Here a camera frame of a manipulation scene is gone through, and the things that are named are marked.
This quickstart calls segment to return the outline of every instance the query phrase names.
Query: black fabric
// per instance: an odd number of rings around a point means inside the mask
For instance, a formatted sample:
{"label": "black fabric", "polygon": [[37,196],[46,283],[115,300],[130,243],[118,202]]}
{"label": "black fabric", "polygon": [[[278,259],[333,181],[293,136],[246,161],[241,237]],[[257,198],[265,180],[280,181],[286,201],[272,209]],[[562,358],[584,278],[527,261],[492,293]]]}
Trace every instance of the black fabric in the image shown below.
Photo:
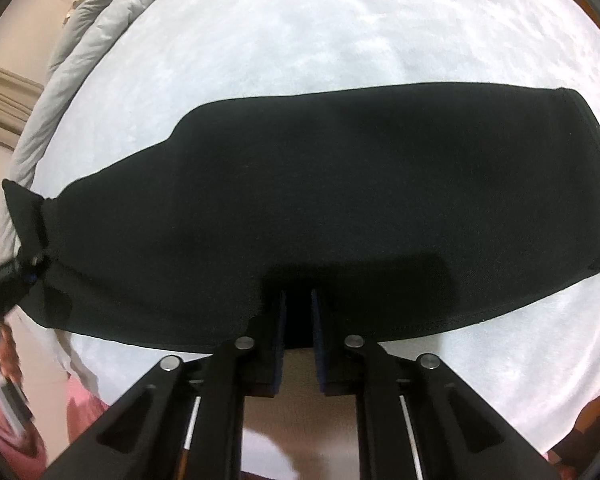
{"label": "black fabric", "polygon": [[285,286],[320,285],[344,330],[391,340],[600,271],[600,126],[568,89],[216,102],[40,207],[4,190],[23,246],[42,216],[53,261],[24,310],[154,348],[212,349]]}

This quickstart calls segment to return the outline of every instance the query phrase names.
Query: white blanket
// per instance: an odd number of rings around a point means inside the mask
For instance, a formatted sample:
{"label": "white blanket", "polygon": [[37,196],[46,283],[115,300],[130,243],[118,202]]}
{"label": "white blanket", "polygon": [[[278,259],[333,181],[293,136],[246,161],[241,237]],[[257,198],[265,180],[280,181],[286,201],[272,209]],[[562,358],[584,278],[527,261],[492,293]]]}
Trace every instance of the white blanket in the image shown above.
{"label": "white blanket", "polygon": [[[59,108],[41,98],[12,178],[57,196],[164,140],[192,108],[243,96],[423,81],[565,86],[600,122],[600,31],[571,0],[150,1],[127,28],[118,11],[128,0],[112,0],[86,29],[43,98],[77,93]],[[72,80],[74,66],[88,68],[86,79]],[[4,233],[10,253],[7,223]],[[27,322],[109,403],[165,354]],[[385,346],[410,358],[439,354],[545,452],[600,394],[600,274],[506,316]],[[283,480],[355,478],[352,404],[319,397],[307,352],[287,357],[282,400],[248,404],[244,469]]]}

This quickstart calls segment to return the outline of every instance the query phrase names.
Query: beige curtain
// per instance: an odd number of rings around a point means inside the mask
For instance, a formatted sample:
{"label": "beige curtain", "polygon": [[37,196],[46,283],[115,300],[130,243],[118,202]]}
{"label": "beige curtain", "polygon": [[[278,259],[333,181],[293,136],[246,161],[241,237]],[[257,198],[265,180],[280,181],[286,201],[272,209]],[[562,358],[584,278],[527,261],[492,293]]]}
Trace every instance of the beige curtain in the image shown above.
{"label": "beige curtain", "polygon": [[0,143],[16,147],[42,86],[0,68]]}

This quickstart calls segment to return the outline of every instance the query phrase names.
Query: beige floor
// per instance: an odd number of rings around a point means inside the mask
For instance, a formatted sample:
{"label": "beige floor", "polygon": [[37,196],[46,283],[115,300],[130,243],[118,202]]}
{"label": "beige floor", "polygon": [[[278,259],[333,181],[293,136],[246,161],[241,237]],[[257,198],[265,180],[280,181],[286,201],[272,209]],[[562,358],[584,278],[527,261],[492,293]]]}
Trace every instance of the beige floor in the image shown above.
{"label": "beige floor", "polygon": [[[44,84],[47,60],[73,1],[13,0],[0,18],[0,67]],[[10,157],[11,150],[0,145],[0,181],[7,174]],[[67,445],[66,374],[17,318],[10,317],[10,322],[22,363],[24,390],[51,461]]]}

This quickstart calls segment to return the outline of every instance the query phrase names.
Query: silver bolt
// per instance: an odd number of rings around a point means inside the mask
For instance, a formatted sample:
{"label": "silver bolt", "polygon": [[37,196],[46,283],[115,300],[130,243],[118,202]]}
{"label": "silver bolt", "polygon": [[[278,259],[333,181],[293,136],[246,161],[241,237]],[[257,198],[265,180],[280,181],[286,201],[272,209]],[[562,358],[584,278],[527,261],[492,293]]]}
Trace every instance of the silver bolt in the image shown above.
{"label": "silver bolt", "polygon": [[426,368],[427,370],[435,370],[440,366],[440,359],[434,354],[424,354],[420,358],[420,366]]}
{"label": "silver bolt", "polygon": [[239,337],[235,340],[235,347],[238,350],[250,350],[253,348],[253,345],[255,345],[255,343],[256,342],[253,340],[253,337],[243,335],[242,337]]}
{"label": "silver bolt", "polygon": [[360,348],[365,344],[365,340],[361,335],[351,334],[344,338],[344,344],[348,348]]}
{"label": "silver bolt", "polygon": [[180,358],[175,355],[167,355],[167,357],[163,357],[160,361],[160,368],[166,372],[171,372],[178,366],[180,366]]}

